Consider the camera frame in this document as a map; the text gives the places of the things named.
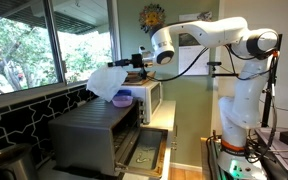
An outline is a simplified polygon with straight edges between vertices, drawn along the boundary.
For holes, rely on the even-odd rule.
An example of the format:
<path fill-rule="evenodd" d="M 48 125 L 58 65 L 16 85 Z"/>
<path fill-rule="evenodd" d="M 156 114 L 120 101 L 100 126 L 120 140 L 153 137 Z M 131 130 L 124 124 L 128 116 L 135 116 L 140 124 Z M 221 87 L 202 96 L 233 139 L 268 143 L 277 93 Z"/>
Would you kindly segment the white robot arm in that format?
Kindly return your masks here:
<path fill-rule="evenodd" d="M 153 52 L 134 54 L 111 65 L 144 68 L 169 63 L 174 55 L 173 33 L 188 33 L 206 48 L 226 45 L 229 52 L 245 61 L 237 76 L 235 95 L 219 99 L 222 135 L 217 164 L 234 179 L 266 180 L 260 156 L 247 144 L 247 132 L 259 126 L 259 98 L 269 79 L 270 63 L 279 55 L 278 33 L 267 28 L 250 30 L 242 17 L 155 26 L 150 33 Z"/>

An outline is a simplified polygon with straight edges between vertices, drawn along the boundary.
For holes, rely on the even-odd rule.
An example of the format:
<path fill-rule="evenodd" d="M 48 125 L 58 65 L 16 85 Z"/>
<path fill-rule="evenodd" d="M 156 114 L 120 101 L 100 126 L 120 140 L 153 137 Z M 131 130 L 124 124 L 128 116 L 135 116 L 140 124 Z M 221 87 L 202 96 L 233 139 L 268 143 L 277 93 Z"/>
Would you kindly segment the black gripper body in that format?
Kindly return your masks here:
<path fill-rule="evenodd" d="M 143 58 L 141 54 L 133 54 L 131 56 L 130 63 L 134 68 L 142 68 L 144 66 Z"/>

